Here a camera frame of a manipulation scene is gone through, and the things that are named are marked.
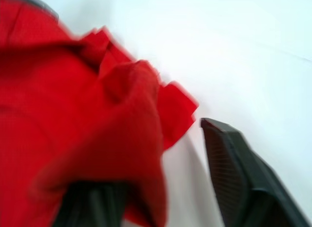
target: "white wall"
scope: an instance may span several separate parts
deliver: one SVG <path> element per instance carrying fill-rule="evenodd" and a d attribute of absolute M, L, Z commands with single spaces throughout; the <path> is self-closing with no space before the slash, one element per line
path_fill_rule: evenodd
<path fill-rule="evenodd" d="M 312 0 L 44 1 L 76 33 L 108 25 L 199 100 L 198 118 L 241 130 L 312 220 Z M 198 124 L 189 136 L 207 168 Z"/>

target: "red cloth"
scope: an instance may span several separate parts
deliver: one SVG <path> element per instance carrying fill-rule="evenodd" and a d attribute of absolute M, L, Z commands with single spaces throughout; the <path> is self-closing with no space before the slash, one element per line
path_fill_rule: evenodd
<path fill-rule="evenodd" d="M 136 204 L 125 217 L 163 227 L 160 158 L 196 104 L 105 29 L 75 39 L 21 0 L 0 0 L 0 17 L 0 226 L 48 227 L 71 182 L 122 180 L 154 223 Z"/>

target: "red fabric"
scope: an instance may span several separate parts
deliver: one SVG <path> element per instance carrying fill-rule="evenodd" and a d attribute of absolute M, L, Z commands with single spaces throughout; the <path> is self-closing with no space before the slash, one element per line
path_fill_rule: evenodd
<path fill-rule="evenodd" d="M 163 227 L 160 158 L 194 122 L 196 104 L 162 85 L 106 29 L 82 39 L 20 0 L 0 0 L 0 226 L 48 227 L 68 184 L 123 180 Z"/>

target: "black object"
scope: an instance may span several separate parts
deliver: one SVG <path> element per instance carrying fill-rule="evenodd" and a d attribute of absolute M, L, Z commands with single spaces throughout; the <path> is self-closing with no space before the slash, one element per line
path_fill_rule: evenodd
<path fill-rule="evenodd" d="M 126 195 L 124 183 L 72 184 L 52 227 L 120 227 Z"/>
<path fill-rule="evenodd" d="M 225 227 L 309 227 L 272 169 L 228 124 L 201 119 Z"/>

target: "white background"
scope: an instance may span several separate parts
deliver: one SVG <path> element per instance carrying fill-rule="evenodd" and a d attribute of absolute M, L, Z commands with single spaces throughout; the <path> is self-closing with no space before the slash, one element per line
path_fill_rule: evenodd
<path fill-rule="evenodd" d="M 312 0 L 43 0 L 76 34 L 103 25 L 241 130 L 312 220 Z M 198 123 L 164 155 L 170 227 L 222 226 Z"/>

